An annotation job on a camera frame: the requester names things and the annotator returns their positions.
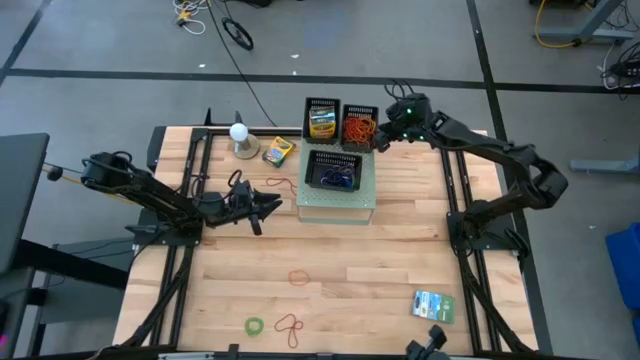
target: green rubber band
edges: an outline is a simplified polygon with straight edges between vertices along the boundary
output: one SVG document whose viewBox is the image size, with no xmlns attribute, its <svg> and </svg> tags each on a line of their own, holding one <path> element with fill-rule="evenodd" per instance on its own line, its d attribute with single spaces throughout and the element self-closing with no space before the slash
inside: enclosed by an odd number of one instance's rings
<svg viewBox="0 0 640 360">
<path fill-rule="evenodd" d="M 258 324 L 257 329 L 251 328 L 251 324 L 253 323 Z M 264 329 L 264 322 L 260 318 L 248 318 L 247 321 L 244 322 L 244 332 L 246 332 L 249 337 L 260 335 L 262 329 Z"/>
</svg>

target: black mesh basket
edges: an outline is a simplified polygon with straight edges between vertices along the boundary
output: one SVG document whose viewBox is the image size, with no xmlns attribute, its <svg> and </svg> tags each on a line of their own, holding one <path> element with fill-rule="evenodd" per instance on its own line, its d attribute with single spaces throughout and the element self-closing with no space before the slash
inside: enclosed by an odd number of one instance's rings
<svg viewBox="0 0 640 360">
<path fill-rule="evenodd" d="M 376 124 L 375 130 L 378 130 L 378 108 L 373 106 L 345 105 L 342 111 L 342 131 L 340 134 L 340 146 L 344 151 L 370 153 L 375 149 L 375 131 L 369 139 L 369 145 L 358 145 L 354 142 L 347 142 L 344 139 L 346 120 L 349 117 L 369 118 Z"/>
<path fill-rule="evenodd" d="M 334 166 L 352 165 L 355 169 L 353 183 L 350 188 L 322 184 L 324 173 Z M 362 157 L 352 154 L 332 153 L 328 151 L 311 150 L 307 164 L 307 174 L 304 182 L 312 188 L 354 192 L 360 189 L 360 176 L 362 175 Z"/>
<path fill-rule="evenodd" d="M 336 112 L 336 132 L 331 138 L 316 139 L 311 137 L 309 131 L 309 110 L 333 106 Z M 340 140 L 340 100 L 339 99 L 322 99 L 307 98 L 304 106 L 304 122 L 302 124 L 302 137 L 312 144 L 335 144 Z"/>
</svg>

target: gray concrete floor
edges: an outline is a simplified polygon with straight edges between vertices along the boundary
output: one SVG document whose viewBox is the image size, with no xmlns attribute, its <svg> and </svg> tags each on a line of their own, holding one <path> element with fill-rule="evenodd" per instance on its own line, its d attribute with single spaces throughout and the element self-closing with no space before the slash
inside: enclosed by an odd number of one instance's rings
<svg viewBox="0 0 640 360">
<path fill-rule="evenodd" d="M 530 37 L 536 9 L 526 1 L 476 0 L 498 82 L 601 84 L 596 66 L 608 49 L 544 49 Z M 11 53 L 40 0 L 0 0 L 0 62 Z M 631 1 L 640 19 L 640 4 Z M 230 2 L 256 49 L 230 44 L 247 74 L 411 77 L 482 81 L 464 0 L 275 0 L 266 9 Z M 53 0 L 13 68 L 235 74 L 206 13 L 207 32 L 172 25 L 170 1 Z M 584 10 L 548 9 L 545 24 L 578 23 Z M 297 126 L 307 96 L 386 108 L 380 86 L 256 83 L 281 126 Z M 420 88 L 441 109 L 493 134 L 484 90 Z M 509 138 L 534 143 L 569 178 L 557 206 L 527 211 L 554 352 L 593 359 L 638 359 L 640 350 L 609 262 L 604 237 L 640 219 L 637 177 L 573 174 L 574 158 L 622 159 L 640 145 L 640 97 L 499 92 Z M 9 76 L 0 87 L 0 135 L 47 132 L 47 160 L 72 168 L 99 151 L 127 150 L 144 165 L 156 125 L 198 124 L 236 110 L 267 125 L 240 82 L 64 79 Z M 40 181 L 25 238 L 42 244 L 126 236 L 139 207 L 71 183 Z M 56 325 L 43 353 L 107 345 L 114 318 Z M 73 337 L 74 344 L 64 340 Z"/>
</svg>

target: wooden tabletop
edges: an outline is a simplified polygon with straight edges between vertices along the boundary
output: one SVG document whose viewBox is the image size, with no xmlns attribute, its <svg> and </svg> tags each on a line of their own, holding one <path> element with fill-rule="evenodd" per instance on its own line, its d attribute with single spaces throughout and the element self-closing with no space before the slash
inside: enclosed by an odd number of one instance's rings
<svg viewBox="0 0 640 360">
<path fill-rule="evenodd" d="M 167 128 L 156 178 L 177 188 L 192 128 Z M 273 137 L 261 138 L 265 149 Z M 290 186 L 266 186 L 266 179 L 297 182 L 297 152 L 276 169 L 260 156 L 239 160 L 227 136 L 214 138 L 206 191 L 228 191 L 236 169 L 263 192 L 282 194 L 284 204 L 253 236 L 247 221 L 205 228 L 196 248 L 180 350 L 226 351 L 229 344 L 247 352 L 333 352 L 403 354 L 411 340 L 424 344 L 434 322 L 410 315 L 416 290 L 455 297 L 455 323 L 439 325 L 450 354 L 471 354 L 458 262 L 448 239 L 448 200 L 437 151 L 426 144 L 394 143 L 376 157 L 377 207 L 369 226 L 300 223 Z M 195 169 L 199 169 L 198 149 Z M 501 195 L 496 166 L 467 154 L 473 196 Z M 459 179 L 452 156 L 454 178 Z M 460 184 L 458 202 L 464 209 Z M 124 297 L 114 343 L 127 339 L 157 300 L 167 248 L 149 246 L 138 256 Z M 518 261 L 507 251 L 485 252 L 493 300 L 522 341 L 537 348 Z M 304 270 L 305 286 L 289 283 L 289 273 Z M 489 349 L 484 313 L 479 309 L 483 346 Z M 168 340 L 173 304 L 168 307 L 163 343 Z M 304 323 L 299 345 L 291 349 L 276 321 L 293 313 Z M 264 331 L 249 337 L 245 320 L 259 317 Z"/>
</svg>

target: small package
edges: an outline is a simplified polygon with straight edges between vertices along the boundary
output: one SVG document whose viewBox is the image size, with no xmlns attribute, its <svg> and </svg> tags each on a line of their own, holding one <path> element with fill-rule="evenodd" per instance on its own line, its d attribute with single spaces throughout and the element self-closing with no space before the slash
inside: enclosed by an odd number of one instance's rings
<svg viewBox="0 0 640 360">
<path fill-rule="evenodd" d="M 269 145 L 269 148 L 262 153 L 262 160 L 279 168 L 284 163 L 284 159 L 289 155 L 296 144 L 277 136 Z"/>
<path fill-rule="evenodd" d="M 336 110 L 333 106 L 309 110 L 309 135 L 312 138 L 330 139 L 336 128 Z"/>
<path fill-rule="evenodd" d="M 451 296 L 418 290 L 414 298 L 412 313 L 425 319 L 453 324 L 454 299 Z"/>
</svg>

